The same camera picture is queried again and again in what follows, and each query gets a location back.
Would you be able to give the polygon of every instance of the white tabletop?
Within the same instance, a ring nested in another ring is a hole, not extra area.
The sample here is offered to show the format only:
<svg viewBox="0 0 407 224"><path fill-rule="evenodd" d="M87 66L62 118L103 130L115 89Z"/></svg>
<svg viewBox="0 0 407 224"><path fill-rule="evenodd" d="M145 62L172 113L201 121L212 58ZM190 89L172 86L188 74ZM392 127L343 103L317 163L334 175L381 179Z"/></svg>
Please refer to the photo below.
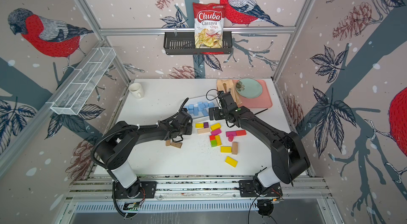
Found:
<svg viewBox="0 0 407 224"><path fill-rule="evenodd" d="M117 121L128 124L148 125L166 119L176 113L186 97L205 96L206 92L216 88L217 79L136 79L145 91L143 99L138 100L131 94L127 96ZM290 132L281 103L278 99L272 79L267 83L273 106L257 116L276 129ZM253 113L262 109L252 109ZM209 125L221 124L222 145L231 146L226 131L241 130L236 126L228 128L224 120L209 121ZM192 135L185 135L181 149L165 146L164 141L142 143L133 148L128 161L138 175L254 175L272 163L270 150L254 135L235 137L238 142L238 154L221 153L220 147L212 148L209 133L197 134L193 123ZM227 156L238 161L236 168L225 163ZM94 174L106 175L102 167Z"/></svg>

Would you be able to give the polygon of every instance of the green plate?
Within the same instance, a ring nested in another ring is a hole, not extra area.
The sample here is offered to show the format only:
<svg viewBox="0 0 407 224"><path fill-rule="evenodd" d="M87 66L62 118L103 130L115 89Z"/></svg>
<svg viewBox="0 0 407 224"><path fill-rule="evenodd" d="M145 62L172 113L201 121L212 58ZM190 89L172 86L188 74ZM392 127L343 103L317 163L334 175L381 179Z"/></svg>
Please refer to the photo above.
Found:
<svg viewBox="0 0 407 224"><path fill-rule="evenodd" d="M263 92L263 87L254 79L241 79L236 83L236 91L245 98L257 98Z"/></svg>

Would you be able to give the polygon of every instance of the bird illustration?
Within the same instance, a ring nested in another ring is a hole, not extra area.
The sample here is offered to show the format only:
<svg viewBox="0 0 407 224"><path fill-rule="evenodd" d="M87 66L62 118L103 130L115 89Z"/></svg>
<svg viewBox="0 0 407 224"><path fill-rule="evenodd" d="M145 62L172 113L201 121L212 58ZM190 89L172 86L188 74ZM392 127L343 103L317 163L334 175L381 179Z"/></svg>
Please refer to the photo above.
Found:
<svg viewBox="0 0 407 224"><path fill-rule="evenodd" d="M35 15L30 10L18 8L8 15L8 24L14 34L21 33L39 52L50 57L66 57L79 49L82 38L92 30L73 26L61 20L47 19Z"/></svg>
<svg viewBox="0 0 407 224"><path fill-rule="evenodd" d="M399 149L407 156L407 126L405 121L407 119L407 87L404 88L401 92L396 94L393 98L392 102L390 103L389 108L389 123L390 123L390 132L385 133L376 130L374 127L372 120L368 121L373 128L373 136L370 137L370 140L374 140L376 137L376 133L379 133L383 136L389 137L397 144ZM401 183L401 175L407 171L407 167L402 170L396 170L395 167L391 163L386 163L386 165L390 166L396 174L399 176L399 179L394 182Z"/></svg>
<svg viewBox="0 0 407 224"><path fill-rule="evenodd" d="M226 4L226 18L234 24L245 24L256 21L266 21L275 26L282 26L270 19L264 11L257 5L256 0L220 0L221 4Z"/></svg>

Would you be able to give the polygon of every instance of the chip bag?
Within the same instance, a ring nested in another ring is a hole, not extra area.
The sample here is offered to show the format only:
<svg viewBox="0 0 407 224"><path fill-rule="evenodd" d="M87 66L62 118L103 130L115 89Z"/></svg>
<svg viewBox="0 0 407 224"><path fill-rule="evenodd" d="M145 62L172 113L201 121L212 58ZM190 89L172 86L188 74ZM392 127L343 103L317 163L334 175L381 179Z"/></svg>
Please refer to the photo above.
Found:
<svg viewBox="0 0 407 224"><path fill-rule="evenodd" d="M221 48L225 4L193 3L195 18L195 47Z"/></svg>

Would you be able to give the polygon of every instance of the bird's gray head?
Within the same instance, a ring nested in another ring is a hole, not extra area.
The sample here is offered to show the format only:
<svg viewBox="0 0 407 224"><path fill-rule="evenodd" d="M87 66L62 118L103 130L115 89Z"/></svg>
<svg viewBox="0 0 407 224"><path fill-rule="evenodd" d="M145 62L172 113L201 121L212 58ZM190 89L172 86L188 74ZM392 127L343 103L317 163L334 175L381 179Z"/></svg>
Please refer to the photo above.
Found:
<svg viewBox="0 0 407 224"><path fill-rule="evenodd" d="M24 8L13 10L13 12L8 15L8 24L10 25L11 31L14 34L28 34L25 21L32 15L34 14L31 11Z"/></svg>

